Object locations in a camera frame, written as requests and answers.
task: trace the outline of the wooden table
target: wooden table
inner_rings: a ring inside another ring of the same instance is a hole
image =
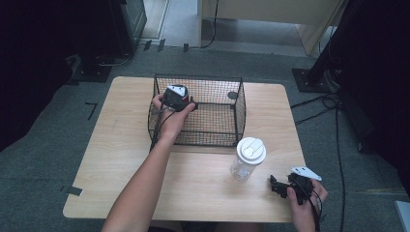
[[[148,155],[147,116],[152,78],[116,77],[102,107],[69,195],[67,218],[106,218],[118,194]],[[229,167],[234,148],[174,146],[153,219],[289,222],[286,200],[268,178],[286,182],[289,167],[305,165],[283,86],[244,83],[245,136],[264,141],[267,157],[244,183]]]
[[[199,46],[203,18],[214,18],[217,0],[197,0]],[[347,0],[223,0],[217,18],[296,24],[307,55],[317,47],[329,26],[337,25]]]

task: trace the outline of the gray carpet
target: gray carpet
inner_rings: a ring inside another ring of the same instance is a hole
[[[300,93],[292,68],[309,69],[315,60],[269,54],[165,47],[138,49],[106,83],[62,86],[29,133],[0,153],[0,231],[100,231],[103,220],[69,219],[62,186],[73,183],[103,101],[115,76],[150,77],[155,73],[240,76],[247,82],[285,86],[291,104],[318,94]],[[97,109],[88,120],[93,106]],[[293,110],[295,121],[324,109],[320,101]],[[395,170],[377,155],[357,151],[355,133],[338,112],[339,145],[345,180],[343,231],[402,231],[395,200],[409,201]],[[322,231],[338,231],[342,188],[336,144],[336,113],[328,112],[297,126],[307,166],[329,191]],[[295,231],[290,223],[268,223],[265,231]]]

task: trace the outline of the wire cage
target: wire cage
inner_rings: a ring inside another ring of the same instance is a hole
[[[197,105],[177,137],[176,145],[234,147],[238,144],[244,135],[247,116],[242,78],[156,74],[153,97],[174,84],[187,87],[189,97]],[[151,104],[148,132],[153,144],[161,137],[155,132],[157,112]]]

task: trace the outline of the black controller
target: black controller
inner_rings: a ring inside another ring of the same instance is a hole
[[[291,187],[296,192],[298,204],[302,205],[304,203],[304,200],[308,200],[310,198],[311,192],[313,191],[313,184],[311,183],[311,180],[307,177],[299,176],[296,173],[291,173],[289,176],[287,176],[287,179],[289,181],[289,185],[278,182],[278,180],[273,175],[271,175],[270,182],[272,185],[272,191],[279,194],[280,197],[286,198],[286,189],[288,187]]]
[[[168,105],[171,108],[174,108],[175,111],[181,112],[182,110],[185,109],[187,105],[189,105],[193,101],[193,97],[188,96],[188,89],[184,85],[172,85],[171,88],[180,88],[183,89],[184,96],[181,96],[175,92],[173,92],[171,89],[167,88],[165,92],[163,93],[163,103],[165,105]]]

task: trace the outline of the person's left hand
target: person's left hand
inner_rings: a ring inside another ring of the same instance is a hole
[[[318,194],[323,203],[328,196],[328,192],[322,185],[320,185],[319,182],[311,180],[311,183],[313,184],[313,190]],[[303,205],[299,205],[298,199],[296,197],[296,192],[293,188],[287,188],[287,196],[289,199],[290,208],[292,210],[293,224],[295,225],[296,229],[299,232],[315,231],[313,212],[311,210],[310,204],[305,201]],[[310,200],[316,207],[319,214],[316,194],[312,194]]]
[[[156,95],[152,99],[152,103],[157,110],[161,109],[161,101],[163,94]],[[161,116],[161,139],[171,139],[175,141],[178,134],[181,132],[181,129],[185,123],[185,119],[188,117],[191,111],[195,109],[195,103],[190,103],[185,107],[181,112],[173,112],[171,110],[165,110]]]

